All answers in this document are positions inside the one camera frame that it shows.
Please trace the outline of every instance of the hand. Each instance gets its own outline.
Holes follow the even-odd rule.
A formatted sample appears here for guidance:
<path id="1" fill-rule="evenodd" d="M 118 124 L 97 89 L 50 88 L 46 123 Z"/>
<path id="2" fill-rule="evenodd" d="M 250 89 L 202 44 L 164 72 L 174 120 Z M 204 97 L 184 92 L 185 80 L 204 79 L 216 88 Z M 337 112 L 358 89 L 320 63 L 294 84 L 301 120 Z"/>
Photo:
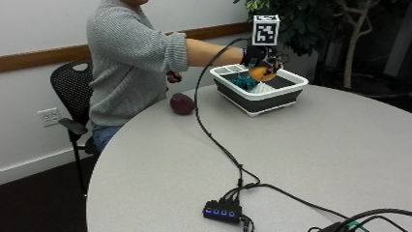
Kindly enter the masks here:
<path id="1" fill-rule="evenodd" d="M 168 76 L 168 83 L 176 83 L 176 82 L 181 81 L 181 73 L 180 72 L 168 71 L 166 76 Z"/>

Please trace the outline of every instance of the black office chair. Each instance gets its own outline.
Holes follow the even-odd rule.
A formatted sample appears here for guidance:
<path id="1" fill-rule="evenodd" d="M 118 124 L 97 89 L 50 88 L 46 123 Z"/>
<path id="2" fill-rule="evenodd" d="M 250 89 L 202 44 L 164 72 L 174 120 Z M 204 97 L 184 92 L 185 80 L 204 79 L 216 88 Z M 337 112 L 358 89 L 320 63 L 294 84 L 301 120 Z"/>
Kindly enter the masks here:
<path id="1" fill-rule="evenodd" d="M 89 99 L 92 88 L 89 83 L 93 80 L 92 60 L 80 60 L 60 66 L 52 73 L 50 82 L 56 95 L 58 96 L 72 119 L 61 118 L 60 124 L 65 126 L 68 138 L 73 146 L 80 188 L 86 195 L 86 186 L 82 175 L 78 151 L 84 150 L 86 154 L 98 156 L 100 152 L 94 147 L 90 137 L 84 146 L 77 145 L 80 137 L 88 132 L 85 127 L 89 122 Z"/>

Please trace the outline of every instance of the jeans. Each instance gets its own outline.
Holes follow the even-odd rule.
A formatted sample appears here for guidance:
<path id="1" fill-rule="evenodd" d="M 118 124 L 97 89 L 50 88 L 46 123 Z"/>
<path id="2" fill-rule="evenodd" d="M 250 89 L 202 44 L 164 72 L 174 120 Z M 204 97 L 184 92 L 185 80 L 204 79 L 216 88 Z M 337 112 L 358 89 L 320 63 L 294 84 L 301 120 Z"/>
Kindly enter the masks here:
<path id="1" fill-rule="evenodd" d="M 120 128 L 121 126 L 105 127 L 92 123 L 93 144 L 100 152 Z"/>

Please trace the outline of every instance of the chair armrest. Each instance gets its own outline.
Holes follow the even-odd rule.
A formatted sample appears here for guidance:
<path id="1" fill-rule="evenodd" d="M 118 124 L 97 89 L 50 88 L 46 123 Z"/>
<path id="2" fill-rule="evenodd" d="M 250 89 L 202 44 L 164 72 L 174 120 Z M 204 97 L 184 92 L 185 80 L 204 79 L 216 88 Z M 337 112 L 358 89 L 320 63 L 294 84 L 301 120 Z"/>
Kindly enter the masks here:
<path id="1" fill-rule="evenodd" d="M 88 132 L 88 129 L 85 126 L 82 126 L 80 123 L 74 122 L 73 120 L 68 118 L 61 118 L 58 120 L 58 123 L 62 124 L 62 126 L 72 131 L 73 133 L 81 135 Z"/>

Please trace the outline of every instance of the maroon ball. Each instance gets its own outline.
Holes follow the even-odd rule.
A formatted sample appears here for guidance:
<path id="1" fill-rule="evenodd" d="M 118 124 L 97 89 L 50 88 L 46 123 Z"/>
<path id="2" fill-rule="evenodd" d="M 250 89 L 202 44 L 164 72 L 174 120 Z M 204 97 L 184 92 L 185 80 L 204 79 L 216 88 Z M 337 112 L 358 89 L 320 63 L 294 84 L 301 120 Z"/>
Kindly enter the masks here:
<path id="1" fill-rule="evenodd" d="M 177 93 L 170 96 L 169 107 L 176 114 L 190 114 L 194 109 L 194 102 L 186 95 Z"/>

